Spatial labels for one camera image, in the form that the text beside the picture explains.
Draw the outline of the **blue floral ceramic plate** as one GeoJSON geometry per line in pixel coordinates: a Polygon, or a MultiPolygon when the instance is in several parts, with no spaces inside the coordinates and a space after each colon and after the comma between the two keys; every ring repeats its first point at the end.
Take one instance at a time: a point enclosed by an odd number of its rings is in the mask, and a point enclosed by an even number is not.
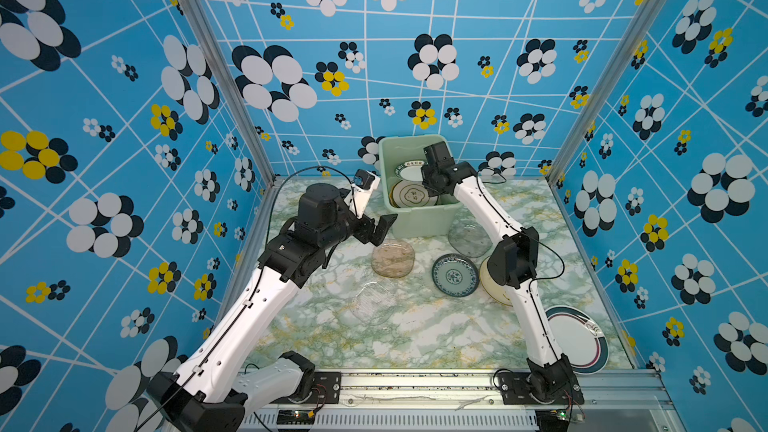
{"type": "Polygon", "coordinates": [[[445,254],[436,259],[431,277],[437,289],[455,298],[473,294],[480,282],[474,263],[460,254],[445,254]]]}

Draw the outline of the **white plate teal emblem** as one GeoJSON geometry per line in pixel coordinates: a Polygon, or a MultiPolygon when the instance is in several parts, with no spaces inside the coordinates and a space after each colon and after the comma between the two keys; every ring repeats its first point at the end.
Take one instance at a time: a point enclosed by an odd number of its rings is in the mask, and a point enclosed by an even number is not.
{"type": "Polygon", "coordinates": [[[430,196],[427,189],[418,182],[398,181],[389,194],[390,202],[397,208],[419,208],[433,206],[437,196],[430,196]]]}

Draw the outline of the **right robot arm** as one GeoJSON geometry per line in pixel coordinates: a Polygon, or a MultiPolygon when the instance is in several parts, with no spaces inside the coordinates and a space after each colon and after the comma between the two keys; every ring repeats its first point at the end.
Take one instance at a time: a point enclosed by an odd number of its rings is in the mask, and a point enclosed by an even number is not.
{"type": "Polygon", "coordinates": [[[422,184],[431,196],[450,195],[463,204],[494,244],[487,262],[491,279],[512,301],[526,343],[529,393],[540,403],[566,397],[582,405],[582,388],[570,359],[551,331],[539,294],[539,234],[507,213],[467,162],[454,160],[443,142],[424,148],[422,184]]]}

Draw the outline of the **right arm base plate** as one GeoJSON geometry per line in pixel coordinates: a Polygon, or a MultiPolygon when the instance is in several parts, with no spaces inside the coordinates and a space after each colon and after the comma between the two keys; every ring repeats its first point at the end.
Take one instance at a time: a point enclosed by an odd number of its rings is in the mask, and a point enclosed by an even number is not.
{"type": "Polygon", "coordinates": [[[572,377],[557,377],[554,381],[538,373],[499,369],[491,383],[500,393],[505,405],[583,405],[583,389],[572,377]]]}

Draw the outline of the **white plate dark lettered rim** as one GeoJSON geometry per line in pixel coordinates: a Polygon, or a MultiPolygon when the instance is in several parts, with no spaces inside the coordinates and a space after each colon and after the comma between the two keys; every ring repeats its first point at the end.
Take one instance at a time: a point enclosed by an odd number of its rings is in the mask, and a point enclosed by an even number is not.
{"type": "Polygon", "coordinates": [[[408,160],[397,165],[394,172],[404,181],[421,183],[423,181],[422,167],[425,164],[424,160],[408,160]]]}

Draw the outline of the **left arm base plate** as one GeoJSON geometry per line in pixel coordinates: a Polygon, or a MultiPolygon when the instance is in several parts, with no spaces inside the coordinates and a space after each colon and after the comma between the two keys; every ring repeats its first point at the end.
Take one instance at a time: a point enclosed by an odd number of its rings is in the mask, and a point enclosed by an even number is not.
{"type": "Polygon", "coordinates": [[[272,404],[322,405],[338,404],[342,385],[342,373],[316,371],[311,384],[298,395],[275,399],[272,404]]]}

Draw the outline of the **white plate red green rim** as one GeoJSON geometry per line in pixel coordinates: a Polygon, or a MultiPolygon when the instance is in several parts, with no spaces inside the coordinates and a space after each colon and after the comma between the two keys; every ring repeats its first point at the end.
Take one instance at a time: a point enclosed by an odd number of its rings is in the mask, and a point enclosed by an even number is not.
{"type": "Polygon", "coordinates": [[[546,316],[576,373],[594,374],[606,367],[610,355],[608,341],[589,315],[574,307],[559,305],[547,309],[546,316]]]}

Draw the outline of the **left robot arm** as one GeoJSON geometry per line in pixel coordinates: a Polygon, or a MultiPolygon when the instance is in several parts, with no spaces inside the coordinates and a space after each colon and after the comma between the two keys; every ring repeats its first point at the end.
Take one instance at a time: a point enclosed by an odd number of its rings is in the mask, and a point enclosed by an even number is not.
{"type": "Polygon", "coordinates": [[[282,398],[310,396],[315,366],[301,354],[283,353],[253,372],[242,367],[278,313],[311,275],[327,268],[349,238],[380,245],[395,215],[365,213],[380,183],[364,170],[349,187],[310,185],[296,214],[265,246],[239,297],[211,335],[173,372],[160,372],[146,390],[171,431],[235,431],[244,419],[282,398]]]}

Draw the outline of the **beige ceramic plate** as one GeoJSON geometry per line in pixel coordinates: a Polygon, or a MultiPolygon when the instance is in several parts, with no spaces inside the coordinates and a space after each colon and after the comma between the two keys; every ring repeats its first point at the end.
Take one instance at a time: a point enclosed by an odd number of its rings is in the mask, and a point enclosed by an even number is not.
{"type": "Polygon", "coordinates": [[[495,301],[505,306],[512,306],[513,305],[512,300],[506,294],[504,287],[497,284],[496,281],[491,277],[488,269],[488,262],[489,262],[489,259],[485,258],[482,261],[479,269],[479,277],[480,277],[481,285],[483,286],[484,290],[488,293],[488,295],[492,297],[495,301]]]}

